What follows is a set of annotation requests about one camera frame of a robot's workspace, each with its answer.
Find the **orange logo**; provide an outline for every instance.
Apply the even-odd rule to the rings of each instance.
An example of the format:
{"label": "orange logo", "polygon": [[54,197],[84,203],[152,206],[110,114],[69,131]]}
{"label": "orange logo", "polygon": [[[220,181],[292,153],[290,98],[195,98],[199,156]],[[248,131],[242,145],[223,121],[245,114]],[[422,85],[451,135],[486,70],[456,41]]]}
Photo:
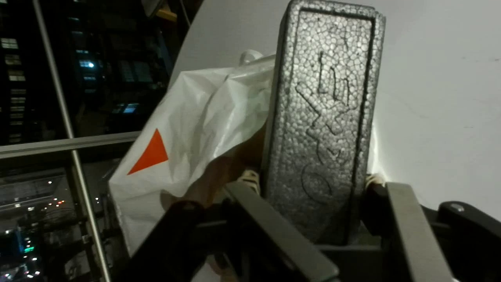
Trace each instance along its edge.
{"label": "orange logo", "polygon": [[168,162],[170,156],[163,145],[162,135],[159,131],[156,131],[151,143],[148,145],[146,151],[137,162],[137,165],[129,171],[129,175],[148,170],[151,167],[156,167],[159,164]]}

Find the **glass window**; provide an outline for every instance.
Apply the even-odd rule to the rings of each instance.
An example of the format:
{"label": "glass window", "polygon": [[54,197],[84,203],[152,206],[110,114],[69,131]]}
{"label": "glass window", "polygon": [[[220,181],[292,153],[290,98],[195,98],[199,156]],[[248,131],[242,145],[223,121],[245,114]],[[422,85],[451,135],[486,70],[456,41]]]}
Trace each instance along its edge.
{"label": "glass window", "polygon": [[77,49],[88,48],[88,37],[84,32],[73,32],[73,38]]}
{"label": "glass window", "polygon": [[127,107],[124,109],[124,115],[134,115],[137,114],[140,104],[127,104]]}
{"label": "glass window", "polygon": [[120,62],[124,82],[135,82],[135,73],[129,62]]}
{"label": "glass window", "polygon": [[10,82],[27,82],[27,77],[22,71],[10,71]]}
{"label": "glass window", "polygon": [[8,29],[8,20],[10,20],[10,15],[0,12],[0,29]]}
{"label": "glass window", "polygon": [[66,164],[65,154],[0,161],[4,278],[99,281],[87,217]]}
{"label": "glass window", "polygon": [[26,95],[27,95],[27,90],[12,90],[12,95],[13,95],[13,96],[26,96]]}
{"label": "glass window", "polygon": [[22,120],[24,114],[12,114],[12,120]]}
{"label": "glass window", "polygon": [[95,70],[96,68],[96,63],[91,60],[80,60],[79,63],[80,63],[82,70]]}
{"label": "glass window", "polygon": [[124,112],[126,104],[118,104],[112,114],[123,114]]}
{"label": "glass window", "polygon": [[135,62],[138,82],[152,82],[151,68],[145,62]]}
{"label": "glass window", "polygon": [[84,76],[84,82],[96,82],[95,76]]}
{"label": "glass window", "polygon": [[5,56],[5,65],[7,67],[19,67],[21,57],[19,56]]}
{"label": "glass window", "polygon": [[26,104],[27,98],[12,98],[12,104]]}
{"label": "glass window", "polygon": [[26,107],[12,107],[12,112],[26,112]]}
{"label": "glass window", "polygon": [[2,49],[19,49],[15,38],[0,38]]}

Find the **white plastic bag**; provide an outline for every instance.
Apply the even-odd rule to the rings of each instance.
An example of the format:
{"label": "white plastic bag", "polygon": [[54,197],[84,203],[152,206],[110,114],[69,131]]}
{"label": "white plastic bag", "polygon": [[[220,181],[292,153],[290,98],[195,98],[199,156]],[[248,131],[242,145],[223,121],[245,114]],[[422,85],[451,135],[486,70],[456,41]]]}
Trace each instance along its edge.
{"label": "white plastic bag", "polygon": [[179,76],[110,181],[129,255],[163,217],[162,192],[182,198],[212,161],[265,126],[273,71],[271,57]]}

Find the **window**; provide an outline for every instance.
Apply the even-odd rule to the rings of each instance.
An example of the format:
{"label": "window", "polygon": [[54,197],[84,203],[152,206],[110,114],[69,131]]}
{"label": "window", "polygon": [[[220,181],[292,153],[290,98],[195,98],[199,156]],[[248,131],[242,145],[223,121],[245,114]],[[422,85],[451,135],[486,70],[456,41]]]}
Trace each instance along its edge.
{"label": "window", "polygon": [[13,96],[26,96],[26,95],[27,95],[27,90],[12,90],[12,95],[13,95]]}
{"label": "window", "polygon": [[85,82],[96,82],[96,77],[95,76],[84,76],[84,81]]}
{"label": "window", "polygon": [[5,57],[5,65],[7,67],[19,67],[21,65],[21,57],[19,56],[7,56]]}
{"label": "window", "polygon": [[8,20],[10,20],[10,15],[7,13],[0,13],[0,29],[8,29]]}
{"label": "window", "polygon": [[22,120],[24,114],[12,114],[12,120]]}
{"label": "window", "polygon": [[12,104],[26,104],[27,98],[12,98]]}
{"label": "window", "polygon": [[10,82],[26,82],[26,74],[21,71],[10,71]]}
{"label": "window", "polygon": [[88,35],[79,30],[73,32],[74,45],[79,51],[88,49]]}
{"label": "window", "polygon": [[137,114],[140,104],[127,104],[127,107],[124,109],[124,115],[134,115]]}
{"label": "window", "polygon": [[135,73],[129,62],[120,62],[121,74],[124,82],[135,82]]}
{"label": "window", "polygon": [[26,112],[26,107],[12,107],[12,112]]}
{"label": "window", "polygon": [[135,62],[134,67],[138,82],[152,82],[151,68],[146,63]]}
{"label": "window", "polygon": [[123,114],[124,112],[126,104],[120,104],[113,109],[113,114]]}
{"label": "window", "polygon": [[84,68],[84,70],[95,70],[96,68],[95,62],[91,62],[91,60],[80,60],[79,63],[80,63],[80,68]]}
{"label": "window", "polygon": [[18,41],[15,38],[2,38],[2,49],[19,49]]}

